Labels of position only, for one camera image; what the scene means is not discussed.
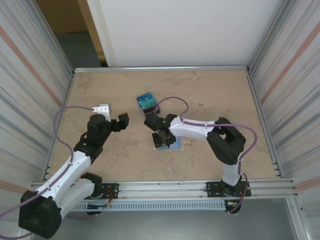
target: white wall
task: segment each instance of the white wall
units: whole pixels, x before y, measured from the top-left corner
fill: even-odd
[[[247,65],[283,0],[88,0],[107,63]]]

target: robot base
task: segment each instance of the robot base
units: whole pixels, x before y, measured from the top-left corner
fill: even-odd
[[[221,181],[208,181],[205,183],[205,188],[203,189],[207,192],[208,198],[221,198],[221,197],[235,197],[241,198],[245,192],[246,181],[241,181],[235,185],[230,186]],[[245,197],[251,196],[251,188],[249,182],[247,184]]]

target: metal wall panel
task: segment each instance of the metal wall panel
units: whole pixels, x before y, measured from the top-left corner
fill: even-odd
[[[0,2],[0,212],[41,181],[53,141],[52,122],[72,69],[33,0]],[[0,233],[18,230],[18,210]]]
[[[320,1],[297,0],[252,79],[279,164],[293,178],[313,236],[320,238]]]

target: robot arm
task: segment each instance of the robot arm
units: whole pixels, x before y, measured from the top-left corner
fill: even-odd
[[[168,114],[162,118],[150,113],[146,116],[144,124],[155,131],[152,138],[156,148],[165,145],[170,147],[176,141],[176,137],[180,136],[207,141],[215,156],[223,163],[222,181],[230,187],[229,194],[232,195],[232,187],[236,186],[241,178],[238,171],[239,157],[244,150],[246,138],[234,126],[210,126],[230,124],[223,117],[209,122],[189,119],[185,121],[189,124],[183,123],[175,114]]]
[[[90,167],[103,151],[103,145],[111,132],[120,132],[129,124],[127,113],[118,116],[119,121],[110,119],[109,106],[102,104],[93,108],[94,114],[87,123],[87,132],[74,147],[73,160],[66,163],[36,191],[26,191],[21,202],[45,191],[35,200],[20,208],[19,227],[46,239],[58,230],[62,219],[81,200],[88,196],[98,197],[102,193],[102,178],[85,173],[74,184],[79,175]]]

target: wooden board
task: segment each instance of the wooden board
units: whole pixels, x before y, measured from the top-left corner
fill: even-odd
[[[275,178],[267,144],[252,99],[245,72],[229,71],[142,71],[92,72],[75,75],[68,105],[95,107],[102,103],[112,106],[111,118],[128,112],[126,130],[113,132],[103,152],[86,172],[97,174],[104,181],[175,181],[221,179],[222,163],[216,159],[209,144],[194,139],[183,151],[153,150],[152,131],[144,126],[136,97],[152,92],[159,101],[179,96],[190,106],[185,118],[214,121],[225,117],[232,123],[252,127],[258,134],[256,147],[246,156],[242,171],[249,178]],[[161,105],[162,116],[180,114],[183,102],[170,99]],[[87,130],[92,112],[67,110],[60,138],[72,147]],[[247,139],[253,134],[240,130]],[[56,147],[50,175],[66,161],[70,153],[60,143]]]

